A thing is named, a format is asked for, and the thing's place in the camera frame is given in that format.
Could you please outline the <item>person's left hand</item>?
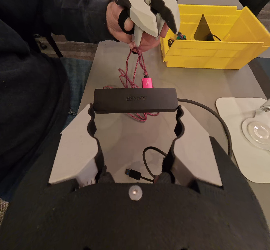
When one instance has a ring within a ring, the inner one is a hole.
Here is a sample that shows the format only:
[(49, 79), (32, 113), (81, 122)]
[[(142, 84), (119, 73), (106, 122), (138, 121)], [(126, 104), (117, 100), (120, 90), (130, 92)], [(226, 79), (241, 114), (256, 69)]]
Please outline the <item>person's left hand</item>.
[[(133, 51), (135, 50), (135, 42), (132, 40), (132, 35), (128, 35), (122, 31), (119, 26), (118, 18), (120, 13), (122, 12), (123, 7), (117, 5), (115, 1), (110, 2), (107, 6), (106, 10), (106, 19), (107, 19), (107, 27), (110, 34), (120, 42), (124, 42), (129, 45), (129, 48)], [(138, 51), (140, 53), (146, 52), (152, 48), (155, 48), (160, 43), (160, 38), (164, 38), (167, 35), (169, 27), (166, 23), (164, 23), (163, 28), (160, 32), (159, 37), (156, 39), (155, 37), (143, 32), (140, 45), (138, 46)]]

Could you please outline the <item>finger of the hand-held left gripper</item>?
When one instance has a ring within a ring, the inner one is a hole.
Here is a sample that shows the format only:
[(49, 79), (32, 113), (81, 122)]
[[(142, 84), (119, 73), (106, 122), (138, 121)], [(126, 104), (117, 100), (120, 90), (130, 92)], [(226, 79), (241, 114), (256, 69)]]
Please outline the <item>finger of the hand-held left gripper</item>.
[(166, 23), (176, 35), (180, 29), (180, 11), (177, 0), (151, 0), (150, 5), (156, 15), (158, 32), (161, 32)]
[(129, 0), (130, 18), (134, 24), (147, 34), (157, 37), (159, 35), (157, 28), (156, 15), (151, 11), (150, 5), (146, 0)]

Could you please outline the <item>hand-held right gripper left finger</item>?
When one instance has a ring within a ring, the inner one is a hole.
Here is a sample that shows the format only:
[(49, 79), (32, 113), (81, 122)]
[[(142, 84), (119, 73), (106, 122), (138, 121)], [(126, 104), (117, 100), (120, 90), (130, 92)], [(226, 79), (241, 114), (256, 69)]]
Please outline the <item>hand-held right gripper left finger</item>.
[(105, 164), (94, 119), (93, 104), (88, 104), (61, 132), (49, 184), (75, 179), (81, 188), (98, 183)]

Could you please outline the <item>person's left forearm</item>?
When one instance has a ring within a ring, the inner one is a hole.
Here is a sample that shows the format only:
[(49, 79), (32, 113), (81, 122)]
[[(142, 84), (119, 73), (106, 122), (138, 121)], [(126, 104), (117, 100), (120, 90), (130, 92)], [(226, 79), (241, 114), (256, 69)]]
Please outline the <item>person's left forearm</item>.
[(112, 0), (39, 0), (46, 29), (73, 42), (118, 40), (109, 32), (106, 12)]

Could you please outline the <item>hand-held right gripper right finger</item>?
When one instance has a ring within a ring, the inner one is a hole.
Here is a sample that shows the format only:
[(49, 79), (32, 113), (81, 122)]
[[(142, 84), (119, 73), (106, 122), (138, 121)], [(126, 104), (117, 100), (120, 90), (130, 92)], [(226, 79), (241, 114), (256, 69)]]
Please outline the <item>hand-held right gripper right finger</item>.
[(163, 160), (162, 172), (181, 186), (201, 181), (222, 187), (210, 136), (184, 106), (177, 108), (174, 133), (176, 138)]

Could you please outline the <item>black usb hub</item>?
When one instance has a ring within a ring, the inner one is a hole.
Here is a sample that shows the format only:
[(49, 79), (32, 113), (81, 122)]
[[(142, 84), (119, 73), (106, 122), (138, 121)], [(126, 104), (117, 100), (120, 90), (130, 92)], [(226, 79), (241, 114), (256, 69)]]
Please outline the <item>black usb hub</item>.
[(178, 107), (175, 88), (96, 89), (93, 108), (97, 114), (163, 113)]

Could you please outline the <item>person's jeans leg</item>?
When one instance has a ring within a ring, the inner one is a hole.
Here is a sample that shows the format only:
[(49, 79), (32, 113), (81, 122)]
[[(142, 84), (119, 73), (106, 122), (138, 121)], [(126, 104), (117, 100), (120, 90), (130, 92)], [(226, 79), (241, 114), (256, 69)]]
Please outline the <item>person's jeans leg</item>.
[(60, 60), (66, 70), (70, 84), (70, 107), (63, 127), (65, 129), (78, 113), (92, 67), (92, 61), (66, 57), (60, 58)]

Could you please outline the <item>yellow plastic bin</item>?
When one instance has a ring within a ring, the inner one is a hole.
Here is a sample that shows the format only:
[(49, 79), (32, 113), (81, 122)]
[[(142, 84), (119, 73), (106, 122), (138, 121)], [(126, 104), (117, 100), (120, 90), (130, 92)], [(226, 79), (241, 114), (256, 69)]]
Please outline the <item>yellow plastic bin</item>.
[[(169, 29), (160, 39), (167, 67), (239, 70), (270, 46), (270, 34), (257, 17), (244, 7), (179, 4), (180, 32), (177, 40)], [(195, 40), (194, 34), (204, 15), (210, 31), (221, 41)]]

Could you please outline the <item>white stand base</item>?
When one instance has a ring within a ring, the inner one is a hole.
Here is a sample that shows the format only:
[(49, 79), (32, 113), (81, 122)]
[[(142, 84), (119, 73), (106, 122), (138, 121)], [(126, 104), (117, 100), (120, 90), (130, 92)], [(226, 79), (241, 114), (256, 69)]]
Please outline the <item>white stand base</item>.
[(269, 100), (222, 97), (215, 104), (229, 129), (241, 173), (254, 183), (270, 183)]

